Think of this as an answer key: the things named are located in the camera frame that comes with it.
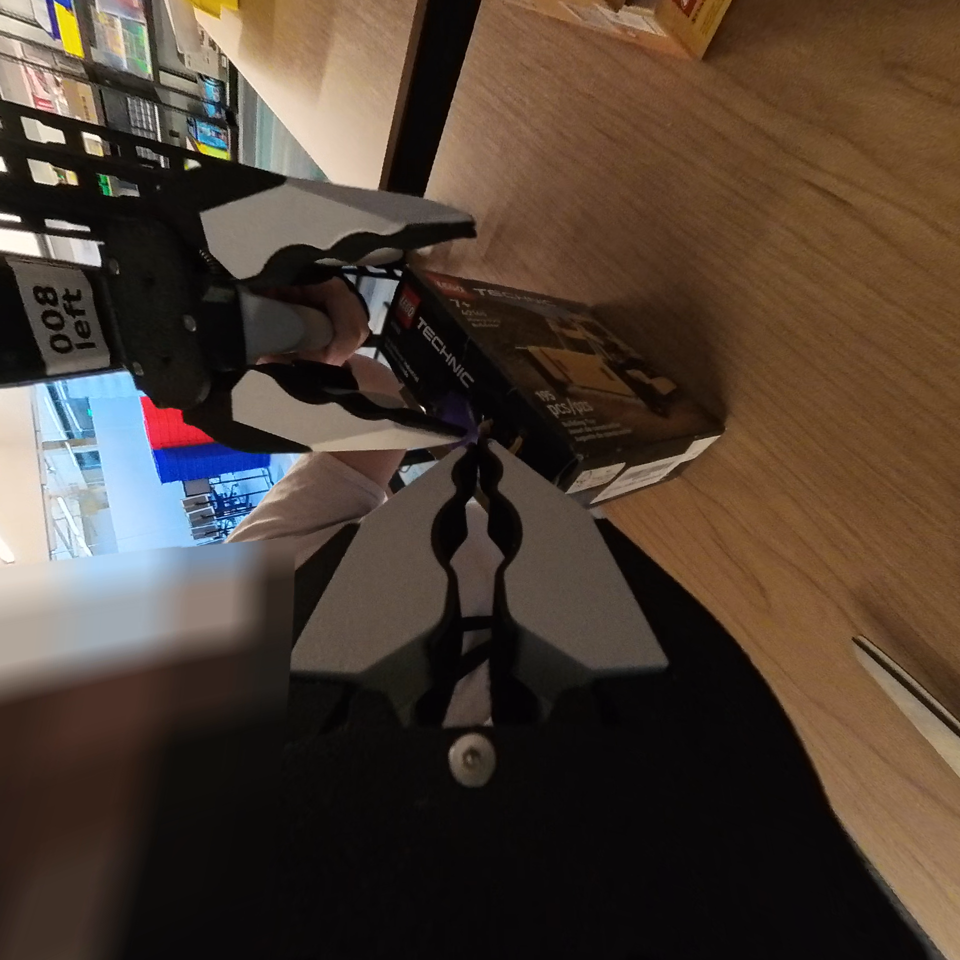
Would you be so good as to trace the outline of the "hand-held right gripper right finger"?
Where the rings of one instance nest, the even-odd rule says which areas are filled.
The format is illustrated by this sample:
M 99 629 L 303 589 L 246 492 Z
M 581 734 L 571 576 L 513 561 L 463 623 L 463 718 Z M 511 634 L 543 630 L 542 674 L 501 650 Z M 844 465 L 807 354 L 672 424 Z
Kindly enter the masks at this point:
M 493 719 L 541 719 L 570 690 L 662 673 L 668 658 L 591 513 L 482 441 L 494 576 Z

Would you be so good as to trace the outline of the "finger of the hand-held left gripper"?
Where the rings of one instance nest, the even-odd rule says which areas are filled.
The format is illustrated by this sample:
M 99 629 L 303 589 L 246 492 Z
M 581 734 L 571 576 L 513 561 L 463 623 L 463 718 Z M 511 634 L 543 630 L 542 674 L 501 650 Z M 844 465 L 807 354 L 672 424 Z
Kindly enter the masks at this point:
M 312 452 L 444 447 L 463 430 L 416 409 L 381 364 L 259 365 L 229 392 L 234 425 Z
M 472 215 L 435 200 L 284 175 L 201 175 L 198 217 L 212 258 L 241 281 L 476 236 Z

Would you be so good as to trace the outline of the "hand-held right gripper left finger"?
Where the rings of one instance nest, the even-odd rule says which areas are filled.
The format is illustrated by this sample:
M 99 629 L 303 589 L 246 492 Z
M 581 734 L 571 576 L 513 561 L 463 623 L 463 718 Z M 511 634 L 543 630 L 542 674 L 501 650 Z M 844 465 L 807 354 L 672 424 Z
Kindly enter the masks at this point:
M 292 657 L 301 677 L 385 694 L 402 721 L 481 720 L 481 508 L 457 450 L 365 516 L 306 620 Z

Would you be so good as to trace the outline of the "small black yellow toy box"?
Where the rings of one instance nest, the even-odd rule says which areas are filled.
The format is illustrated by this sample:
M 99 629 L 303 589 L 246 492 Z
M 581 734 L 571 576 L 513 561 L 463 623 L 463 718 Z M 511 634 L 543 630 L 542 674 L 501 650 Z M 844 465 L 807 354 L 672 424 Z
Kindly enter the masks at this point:
M 407 268 L 382 354 L 416 406 L 489 437 L 582 506 L 680 474 L 722 422 L 587 306 Z

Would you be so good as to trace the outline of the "grey yellow scissors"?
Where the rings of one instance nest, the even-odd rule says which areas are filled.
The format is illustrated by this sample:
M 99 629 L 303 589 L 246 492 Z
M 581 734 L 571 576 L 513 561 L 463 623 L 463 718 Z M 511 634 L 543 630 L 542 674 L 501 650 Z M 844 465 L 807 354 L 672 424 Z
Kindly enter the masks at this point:
M 951 771 L 959 775 L 959 721 L 906 669 L 866 636 L 851 643 L 860 665 Z

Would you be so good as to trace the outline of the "wooden desk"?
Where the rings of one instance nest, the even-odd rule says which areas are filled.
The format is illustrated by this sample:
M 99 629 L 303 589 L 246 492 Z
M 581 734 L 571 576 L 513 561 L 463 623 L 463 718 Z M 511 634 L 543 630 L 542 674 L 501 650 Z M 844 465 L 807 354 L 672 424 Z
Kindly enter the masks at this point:
M 485 2 L 438 269 L 591 304 L 726 422 L 612 521 L 719 618 L 860 847 L 958 958 L 958 2 L 733 2 L 703 61 Z

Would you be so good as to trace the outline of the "person's left hand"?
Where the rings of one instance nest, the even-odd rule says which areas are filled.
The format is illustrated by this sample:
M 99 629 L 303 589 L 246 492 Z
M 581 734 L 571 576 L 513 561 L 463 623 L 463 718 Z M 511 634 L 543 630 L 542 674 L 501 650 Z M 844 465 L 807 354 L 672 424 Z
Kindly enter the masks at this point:
M 322 282 L 264 288 L 267 298 L 313 308 L 325 314 L 332 326 L 329 343 L 317 349 L 264 354 L 257 364 L 292 364 L 298 361 L 343 366 L 361 349 L 370 335 L 369 312 L 354 284 L 335 274 Z

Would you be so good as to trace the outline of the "person's trouser leg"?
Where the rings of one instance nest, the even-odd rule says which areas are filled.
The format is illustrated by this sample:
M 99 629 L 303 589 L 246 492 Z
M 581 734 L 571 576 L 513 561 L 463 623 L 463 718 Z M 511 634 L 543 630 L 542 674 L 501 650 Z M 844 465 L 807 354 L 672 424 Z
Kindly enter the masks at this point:
M 305 453 L 227 541 L 282 541 L 300 567 L 342 527 L 386 501 L 404 455 L 403 449 Z

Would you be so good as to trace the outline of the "blue foam block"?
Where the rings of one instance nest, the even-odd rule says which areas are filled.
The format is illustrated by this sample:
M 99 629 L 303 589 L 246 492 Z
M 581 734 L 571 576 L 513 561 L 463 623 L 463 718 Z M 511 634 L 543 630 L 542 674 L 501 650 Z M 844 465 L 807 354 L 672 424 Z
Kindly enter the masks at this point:
M 233 450 L 216 442 L 151 450 L 160 483 L 184 483 L 267 469 L 271 455 Z

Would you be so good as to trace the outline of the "red foam block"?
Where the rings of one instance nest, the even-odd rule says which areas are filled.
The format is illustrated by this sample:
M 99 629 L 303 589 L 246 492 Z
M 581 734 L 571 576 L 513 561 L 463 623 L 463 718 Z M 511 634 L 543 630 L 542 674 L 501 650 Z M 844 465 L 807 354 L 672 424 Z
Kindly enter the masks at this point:
M 141 395 L 139 402 L 150 450 L 179 450 L 214 444 L 203 430 L 187 423 L 181 411 L 158 407 L 146 395 Z

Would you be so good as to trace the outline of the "row of black chairs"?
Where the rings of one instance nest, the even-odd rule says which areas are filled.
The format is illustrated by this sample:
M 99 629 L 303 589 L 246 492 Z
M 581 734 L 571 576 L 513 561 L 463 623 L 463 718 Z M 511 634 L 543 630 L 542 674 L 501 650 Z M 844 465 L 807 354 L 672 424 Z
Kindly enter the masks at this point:
M 267 467 L 181 482 L 181 505 L 195 544 L 222 542 L 273 486 Z

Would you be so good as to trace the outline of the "background shelf of boxes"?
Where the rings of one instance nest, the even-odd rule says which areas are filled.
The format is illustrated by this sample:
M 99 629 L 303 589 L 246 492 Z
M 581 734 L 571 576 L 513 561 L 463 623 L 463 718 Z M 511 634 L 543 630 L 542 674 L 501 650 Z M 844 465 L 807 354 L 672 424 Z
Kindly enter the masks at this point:
M 236 158 L 237 73 L 190 2 L 3 1 L 2 101 L 222 161 Z

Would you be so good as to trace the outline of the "orange toy box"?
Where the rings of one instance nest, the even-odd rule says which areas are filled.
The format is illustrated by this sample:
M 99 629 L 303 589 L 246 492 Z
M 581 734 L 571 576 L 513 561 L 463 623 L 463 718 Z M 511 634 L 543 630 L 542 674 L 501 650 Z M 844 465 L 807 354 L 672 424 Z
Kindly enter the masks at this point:
M 702 59 L 692 53 L 657 13 L 657 2 L 507 1 L 526 13 L 627 42 L 634 46 L 685 59 Z
M 654 19 L 673 53 L 702 61 L 731 5 L 732 1 L 657 1 Z

